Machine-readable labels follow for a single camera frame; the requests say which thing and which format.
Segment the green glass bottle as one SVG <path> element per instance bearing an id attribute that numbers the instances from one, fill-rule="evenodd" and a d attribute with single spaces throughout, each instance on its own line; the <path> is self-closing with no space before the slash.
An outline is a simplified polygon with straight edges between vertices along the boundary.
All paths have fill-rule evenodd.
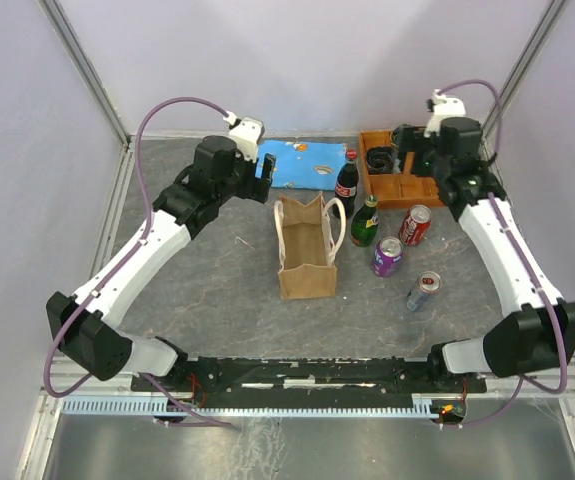
<path id="1" fill-rule="evenodd" d="M 371 194 L 354 215 L 351 224 L 351 240 L 356 246 L 368 247 L 375 239 L 379 222 L 377 205 L 377 196 Z"/>

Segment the watermelon print canvas bag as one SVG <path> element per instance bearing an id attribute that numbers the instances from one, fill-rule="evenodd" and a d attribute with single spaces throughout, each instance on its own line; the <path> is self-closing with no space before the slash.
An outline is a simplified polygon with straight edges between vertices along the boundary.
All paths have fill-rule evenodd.
<path id="1" fill-rule="evenodd" d="M 302 300 L 335 296 L 335 260 L 347 228 L 342 202 L 337 198 L 326 201 L 319 194 L 303 204 L 281 195 L 273 215 L 281 297 Z"/>

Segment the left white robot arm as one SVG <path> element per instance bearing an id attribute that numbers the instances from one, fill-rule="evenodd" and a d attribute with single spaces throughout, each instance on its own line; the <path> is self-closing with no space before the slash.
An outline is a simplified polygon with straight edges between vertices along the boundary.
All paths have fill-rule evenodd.
<path id="1" fill-rule="evenodd" d="M 47 318 L 59 351 L 100 381 L 121 371 L 144 372 L 165 389 L 188 378 L 186 357 L 171 343 L 128 335 L 120 325 L 131 304 L 160 268 L 219 214 L 229 199 L 264 203 L 276 159 L 244 157 L 238 142 L 208 136 L 191 165 L 163 189 L 143 222 L 118 254 L 73 294 L 54 293 Z"/>

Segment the purple soda can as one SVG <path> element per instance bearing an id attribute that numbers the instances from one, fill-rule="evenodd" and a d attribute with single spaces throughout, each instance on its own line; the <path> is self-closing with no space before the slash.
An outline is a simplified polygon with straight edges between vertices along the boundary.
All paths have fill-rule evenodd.
<path id="1" fill-rule="evenodd" d="M 396 237 L 385 237 L 376 244 L 371 269 L 378 277 L 390 277 L 395 273 L 402 258 L 402 242 Z"/>

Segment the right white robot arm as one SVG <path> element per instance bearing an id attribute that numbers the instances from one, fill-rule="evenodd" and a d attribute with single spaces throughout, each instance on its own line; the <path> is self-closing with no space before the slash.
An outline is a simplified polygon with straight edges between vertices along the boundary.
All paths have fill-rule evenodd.
<path id="1" fill-rule="evenodd" d="M 532 382 L 533 373 L 556 368 L 565 377 L 575 352 L 575 301 L 547 279 L 518 231 L 493 161 L 480 154 L 480 123 L 450 117 L 430 131 L 401 125 L 391 139 L 399 158 L 414 157 L 414 172 L 434 179 L 439 199 L 482 258 L 503 315 L 482 337 L 434 346 L 427 382 L 448 391 L 469 373 Z"/>

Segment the glass cola bottle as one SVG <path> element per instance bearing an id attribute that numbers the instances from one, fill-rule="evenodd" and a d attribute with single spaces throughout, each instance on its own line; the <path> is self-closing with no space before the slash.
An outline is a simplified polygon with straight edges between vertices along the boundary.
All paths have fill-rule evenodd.
<path id="1" fill-rule="evenodd" d="M 358 153 L 355 149 L 345 152 L 345 164 L 338 173 L 335 185 L 335 197 L 343 204 L 345 215 L 350 219 L 355 210 L 355 199 L 359 181 L 357 167 Z"/>

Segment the red cola can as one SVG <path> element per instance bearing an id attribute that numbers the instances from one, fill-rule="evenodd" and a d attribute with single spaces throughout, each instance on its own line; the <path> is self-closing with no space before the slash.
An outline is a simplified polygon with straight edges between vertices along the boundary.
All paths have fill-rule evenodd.
<path id="1" fill-rule="evenodd" d="M 419 245 L 431 225 L 431 210 L 422 204 L 410 207 L 399 229 L 399 239 L 406 246 Z"/>

